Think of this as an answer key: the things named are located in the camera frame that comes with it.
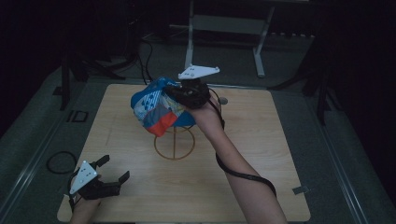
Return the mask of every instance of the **wooden table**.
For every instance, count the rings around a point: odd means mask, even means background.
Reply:
[[[110,155],[98,168],[104,182],[116,181],[126,171],[120,196],[105,198],[94,221],[100,222],[245,222],[245,218],[218,167],[215,152],[197,127],[193,152],[185,159],[170,161],[154,149],[154,135],[137,121],[130,107],[131,96],[145,86],[108,86],[86,144],[79,158],[97,161]],[[300,187],[288,143],[269,91],[216,88],[229,101],[222,108],[225,131],[241,154],[276,186],[277,198],[288,221],[307,221],[309,209]],[[172,150],[173,135],[157,141]],[[177,148],[191,147],[188,132],[177,134]],[[58,218],[71,217],[64,198]]]

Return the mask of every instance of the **snack bag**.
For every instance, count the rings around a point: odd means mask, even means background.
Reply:
[[[131,98],[134,115],[149,133],[157,137],[161,137],[169,127],[195,124],[192,115],[163,91],[167,85],[178,86],[174,80],[160,77]]]

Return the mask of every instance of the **black cord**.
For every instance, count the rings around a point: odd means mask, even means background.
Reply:
[[[73,168],[71,168],[70,170],[66,170],[66,171],[55,171],[55,170],[53,170],[53,169],[50,167],[50,163],[52,162],[52,160],[53,160],[56,156],[61,155],[61,154],[69,155],[69,156],[73,159],[73,162],[74,162]],[[56,174],[56,175],[65,175],[65,174],[73,173],[74,168],[75,168],[76,165],[77,165],[77,158],[76,158],[76,156],[75,156],[73,153],[71,153],[71,152],[69,152],[69,151],[59,151],[59,152],[53,154],[51,157],[49,157],[49,159],[47,160],[47,164],[46,164],[46,165],[47,165],[47,169],[48,169],[51,173]]]
[[[70,175],[69,180],[67,181],[67,195],[69,196],[69,204],[70,204],[70,208],[72,209],[72,212],[74,212],[76,203],[74,201],[73,195],[70,193],[70,189],[72,188],[72,180],[78,174],[78,171],[79,171],[79,168],[72,175]]]
[[[218,162],[219,167],[220,167],[225,173],[227,173],[227,174],[229,174],[229,175],[236,176],[236,177],[244,178],[244,179],[247,179],[247,180],[254,180],[254,181],[257,181],[257,182],[261,182],[261,183],[267,185],[267,186],[271,189],[271,191],[274,193],[274,195],[276,196],[276,189],[275,189],[273,183],[271,183],[271,181],[269,181],[268,179],[265,179],[265,178],[263,178],[263,177],[261,177],[261,176],[257,176],[257,175],[241,174],[241,173],[238,173],[238,172],[236,172],[236,171],[233,171],[233,170],[229,169],[229,168],[222,162],[222,160],[220,159],[220,157],[219,157],[219,155],[218,155],[217,153],[216,153],[216,161]]]
[[[139,63],[140,63],[140,71],[141,71],[141,75],[142,75],[143,81],[145,82],[146,85],[148,85],[148,83],[147,83],[147,81],[146,81],[146,78],[145,78],[145,73],[144,73],[144,70],[143,70],[142,58],[140,57],[140,55],[137,56],[137,59],[138,59],[138,61],[139,61]]]
[[[218,94],[217,94],[215,91],[213,91],[213,92],[215,93],[215,95],[216,95],[217,98],[218,98],[219,107],[215,106],[215,104],[213,104],[213,102],[210,101],[210,100],[209,100],[208,102],[213,106],[213,108],[216,109],[216,112],[218,113],[219,119],[220,119],[220,121],[221,121],[222,128],[224,129],[224,119],[222,118],[222,115],[221,115],[221,103],[220,103],[220,101],[219,101],[219,96],[218,96]],[[267,186],[271,189],[271,191],[274,193],[274,195],[276,196],[276,189],[275,189],[275,186],[274,186],[274,185],[271,183],[271,181],[269,181],[268,179],[265,179],[265,178],[263,178],[263,177],[261,177],[261,176],[257,176],[257,175],[241,174],[241,173],[238,173],[238,172],[236,172],[236,171],[234,171],[234,170],[231,170],[230,168],[228,168],[228,167],[222,162],[222,160],[220,159],[220,157],[219,157],[219,155],[218,155],[217,153],[216,153],[216,161],[218,162],[219,167],[220,167],[225,173],[227,173],[227,174],[229,174],[229,175],[236,176],[236,177],[244,178],[244,179],[247,179],[247,180],[254,180],[254,181],[261,182],[261,183],[267,185]]]
[[[79,199],[75,202],[75,206],[81,199],[82,199],[82,196],[80,196]]]
[[[152,45],[148,41],[146,41],[144,39],[142,39],[142,43],[145,43],[145,44],[147,44],[149,46],[149,54],[148,54],[148,58],[146,59],[146,64],[145,64],[144,68],[145,68],[145,71],[146,71],[146,75],[148,76],[148,80],[150,82],[152,82],[153,78],[151,77],[151,75],[149,73],[149,59],[151,58],[151,55],[152,55]]]

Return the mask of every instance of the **human hand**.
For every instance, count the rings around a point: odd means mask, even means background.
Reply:
[[[85,200],[81,195],[77,195],[75,199],[75,207],[70,223],[82,224],[89,223],[100,205],[101,199]]]
[[[219,102],[213,97],[210,98],[210,101],[219,109]],[[194,117],[195,123],[207,138],[223,133],[218,112],[210,103],[206,103],[198,109],[190,109],[187,107],[185,109]]]

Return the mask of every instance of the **forearm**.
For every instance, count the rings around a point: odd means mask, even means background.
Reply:
[[[91,223],[92,213],[90,211],[75,211],[70,224],[88,224]]]
[[[206,137],[229,169],[242,174],[259,176],[225,132],[217,132]],[[229,174],[226,176],[248,223],[287,222],[274,193],[267,185]]]

